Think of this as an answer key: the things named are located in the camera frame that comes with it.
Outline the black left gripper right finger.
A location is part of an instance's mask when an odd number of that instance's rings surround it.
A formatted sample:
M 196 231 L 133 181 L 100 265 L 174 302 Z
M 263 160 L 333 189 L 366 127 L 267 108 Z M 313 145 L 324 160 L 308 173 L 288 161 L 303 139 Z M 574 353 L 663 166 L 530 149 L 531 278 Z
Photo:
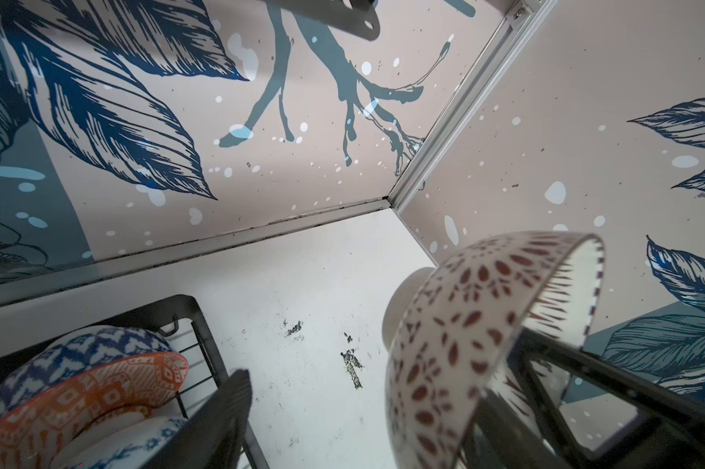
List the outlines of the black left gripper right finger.
M 569 468 L 488 391 L 468 424 L 455 468 Z

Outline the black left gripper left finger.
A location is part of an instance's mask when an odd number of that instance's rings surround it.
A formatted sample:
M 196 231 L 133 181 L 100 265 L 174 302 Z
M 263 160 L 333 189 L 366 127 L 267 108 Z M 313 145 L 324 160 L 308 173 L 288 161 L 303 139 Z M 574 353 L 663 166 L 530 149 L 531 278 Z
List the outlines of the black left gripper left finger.
M 236 468 L 245 443 L 252 396 L 250 373 L 238 369 L 144 466 Z

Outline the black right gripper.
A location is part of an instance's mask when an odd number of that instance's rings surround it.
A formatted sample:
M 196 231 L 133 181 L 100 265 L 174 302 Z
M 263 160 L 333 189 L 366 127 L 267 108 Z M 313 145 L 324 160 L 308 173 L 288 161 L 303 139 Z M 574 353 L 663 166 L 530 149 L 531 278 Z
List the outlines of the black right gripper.
M 532 367 L 556 365 L 634 407 L 602 445 L 579 445 Z M 566 463 L 588 468 L 705 468 L 705 407 L 537 332 L 523 331 L 508 355 L 542 437 Z

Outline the blue floral ceramic bowl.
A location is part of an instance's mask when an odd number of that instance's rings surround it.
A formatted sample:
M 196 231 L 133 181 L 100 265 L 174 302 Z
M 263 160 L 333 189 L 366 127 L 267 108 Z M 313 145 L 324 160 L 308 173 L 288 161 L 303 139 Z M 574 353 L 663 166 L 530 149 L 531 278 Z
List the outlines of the blue floral ceramic bowl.
M 68 445 L 51 468 L 141 468 L 185 426 L 179 416 L 156 416 L 122 428 L 89 446 Z

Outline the white red dotted bowl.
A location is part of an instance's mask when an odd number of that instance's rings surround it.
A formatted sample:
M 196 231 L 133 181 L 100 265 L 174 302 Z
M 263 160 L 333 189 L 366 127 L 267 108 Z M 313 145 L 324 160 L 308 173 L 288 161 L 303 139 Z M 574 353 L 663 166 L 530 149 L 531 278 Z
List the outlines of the white red dotted bowl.
M 594 234 L 516 232 L 475 242 L 435 269 L 389 342 L 387 433 L 400 468 L 451 468 L 477 407 L 497 396 L 538 429 L 510 370 L 522 332 L 580 350 L 605 265 Z

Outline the orange patterned ceramic bowl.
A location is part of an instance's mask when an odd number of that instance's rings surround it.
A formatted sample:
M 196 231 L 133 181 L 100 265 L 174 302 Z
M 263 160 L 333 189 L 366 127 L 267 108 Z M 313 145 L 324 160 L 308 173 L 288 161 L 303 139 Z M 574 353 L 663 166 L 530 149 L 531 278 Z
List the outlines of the orange patterned ceramic bowl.
M 186 358 L 143 328 L 90 326 L 55 340 L 0 383 L 0 468 L 47 468 L 100 419 L 151 416 L 188 371 Z

